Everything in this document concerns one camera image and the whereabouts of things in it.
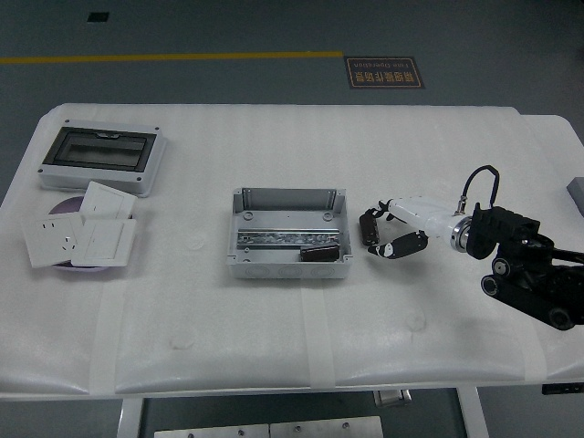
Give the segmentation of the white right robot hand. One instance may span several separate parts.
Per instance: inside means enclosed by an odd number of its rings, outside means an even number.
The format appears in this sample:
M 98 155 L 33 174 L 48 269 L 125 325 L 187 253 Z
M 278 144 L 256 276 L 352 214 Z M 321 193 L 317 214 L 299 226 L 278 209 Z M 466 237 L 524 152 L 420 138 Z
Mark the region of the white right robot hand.
M 384 214 L 388 220 L 397 219 L 414 231 L 388 244 L 380 244 L 377 220 Z M 360 217 L 362 243 L 368 252 L 387 259 L 397 259 L 422 251 L 431 238 L 442 238 L 458 252 L 466 250 L 466 232 L 470 218 L 454 214 L 432 198 L 417 196 L 379 202 Z

